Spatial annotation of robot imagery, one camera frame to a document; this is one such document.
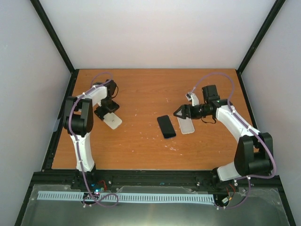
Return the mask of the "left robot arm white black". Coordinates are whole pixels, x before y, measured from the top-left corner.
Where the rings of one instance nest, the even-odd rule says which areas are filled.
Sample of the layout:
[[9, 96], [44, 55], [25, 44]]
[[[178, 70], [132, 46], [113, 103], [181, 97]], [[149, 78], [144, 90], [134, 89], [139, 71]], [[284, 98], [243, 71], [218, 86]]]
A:
[[115, 114], [119, 105], [113, 100], [118, 89], [112, 79], [104, 83], [96, 82], [89, 90], [76, 97], [67, 97], [63, 115], [63, 127], [70, 135], [76, 154], [76, 169], [86, 173], [81, 183], [86, 189], [94, 189], [98, 178], [91, 172], [95, 170], [92, 157], [90, 135], [97, 116], [109, 128], [117, 129], [122, 120]]

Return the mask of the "black right frame post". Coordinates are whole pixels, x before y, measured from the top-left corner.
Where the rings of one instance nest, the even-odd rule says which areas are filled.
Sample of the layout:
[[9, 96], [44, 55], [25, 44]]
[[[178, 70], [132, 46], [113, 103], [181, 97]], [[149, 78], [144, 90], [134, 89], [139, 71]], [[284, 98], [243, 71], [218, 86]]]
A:
[[262, 23], [259, 31], [257, 32], [252, 44], [250, 45], [246, 55], [244, 56], [242, 62], [240, 63], [237, 73], [238, 75], [242, 75], [243, 71], [246, 69], [248, 63], [252, 59], [253, 55], [255, 54], [257, 48], [259, 47], [261, 41], [263, 40], [264, 36], [266, 35], [267, 31], [273, 24], [275, 18], [277, 17], [278, 13], [280, 12], [281, 8], [283, 7], [286, 0], [276, 0], [271, 7], [269, 13], [267, 14], [264, 22]]

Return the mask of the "black left frame post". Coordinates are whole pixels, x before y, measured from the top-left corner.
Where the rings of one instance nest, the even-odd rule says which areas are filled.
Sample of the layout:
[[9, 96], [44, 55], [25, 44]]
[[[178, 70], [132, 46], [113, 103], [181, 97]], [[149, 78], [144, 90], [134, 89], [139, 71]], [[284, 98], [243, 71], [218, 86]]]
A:
[[69, 59], [67, 52], [65, 51], [55, 29], [53, 28], [41, 2], [39, 0], [30, 0], [33, 8], [35, 9], [37, 15], [39, 16], [41, 22], [43, 23], [46, 31], [48, 32], [52, 42], [54, 43], [56, 49], [58, 50], [62, 60], [64, 61], [68, 71], [70, 73], [73, 73], [75, 71], [74, 66], [71, 63], [71, 60]]

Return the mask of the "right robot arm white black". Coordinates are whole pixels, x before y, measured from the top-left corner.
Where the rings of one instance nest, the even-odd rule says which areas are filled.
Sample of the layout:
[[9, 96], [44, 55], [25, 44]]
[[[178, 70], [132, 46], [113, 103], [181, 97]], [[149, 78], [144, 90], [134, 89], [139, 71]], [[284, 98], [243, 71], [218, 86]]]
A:
[[238, 144], [233, 162], [211, 171], [211, 185], [218, 187], [243, 178], [274, 177], [272, 136], [251, 126], [228, 99], [220, 98], [215, 85], [203, 87], [202, 93], [204, 103], [199, 103], [194, 93], [188, 93], [186, 98], [190, 104], [181, 105], [174, 112], [180, 128], [183, 129], [186, 122], [211, 116], [214, 122], [219, 121], [228, 129]]

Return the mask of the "black frame post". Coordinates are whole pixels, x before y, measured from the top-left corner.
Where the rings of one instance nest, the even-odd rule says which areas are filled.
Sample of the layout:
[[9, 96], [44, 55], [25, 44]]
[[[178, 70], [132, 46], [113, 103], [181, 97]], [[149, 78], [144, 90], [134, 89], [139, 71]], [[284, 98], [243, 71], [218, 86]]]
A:
[[243, 71], [246, 69], [248, 63], [252, 59], [253, 55], [255, 54], [257, 48], [259, 47], [261, 41], [263, 40], [264, 36], [266, 35], [267, 31], [273, 24], [275, 18], [277, 17], [278, 13], [280, 12], [281, 8], [283, 7], [286, 0], [276, 0], [271, 7], [269, 13], [267, 14], [264, 22], [262, 23], [259, 31], [257, 32], [252, 44], [250, 45], [246, 55], [244, 56], [242, 62], [240, 63], [237, 73], [238, 75], [242, 75]]
[[64, 61], [68, 71], [70, 73], [73, 73], [75, 71], [74, 66], [71, 63], [71, 60], [69, 59], [67, 52], [65, 51], [55, 29], [53, 28], [41, 2], [39, 0], [30, 0], [33, 8], [35, 9], [37, 15], [39, 16], [41, 22], [43, 23], [46, 31], [48, 32], [52, 42], [54, 43], [56, 49], [58, 50], [62, 60]]

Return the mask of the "black smartphone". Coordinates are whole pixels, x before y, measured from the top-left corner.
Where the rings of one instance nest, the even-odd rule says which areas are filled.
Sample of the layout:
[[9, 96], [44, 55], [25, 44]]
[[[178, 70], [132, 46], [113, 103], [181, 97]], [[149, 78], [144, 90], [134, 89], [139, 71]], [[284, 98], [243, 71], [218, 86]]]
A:
[[176, 132], [168, 115], [158, 117], [157, 122], [164, 139], [170, 139], [176, 136]]

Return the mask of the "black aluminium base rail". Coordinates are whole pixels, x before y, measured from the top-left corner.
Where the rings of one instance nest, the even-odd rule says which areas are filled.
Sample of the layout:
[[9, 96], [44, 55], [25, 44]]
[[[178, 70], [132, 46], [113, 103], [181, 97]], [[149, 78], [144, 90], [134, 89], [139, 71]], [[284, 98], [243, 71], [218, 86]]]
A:
[[212, 194], [224, 193], [227, 189], [237, 191], [246, 188], [246, 179], [217, 182], [209, 170], [96, 170], [85, 177], [77, 170], [48, 169], [35, 172], [31, 186], [34, 185], [69, 185], [72, 189], [94, 191], [104, 187], [116, 192], [123, 186], [184, 187], [197, 192]]

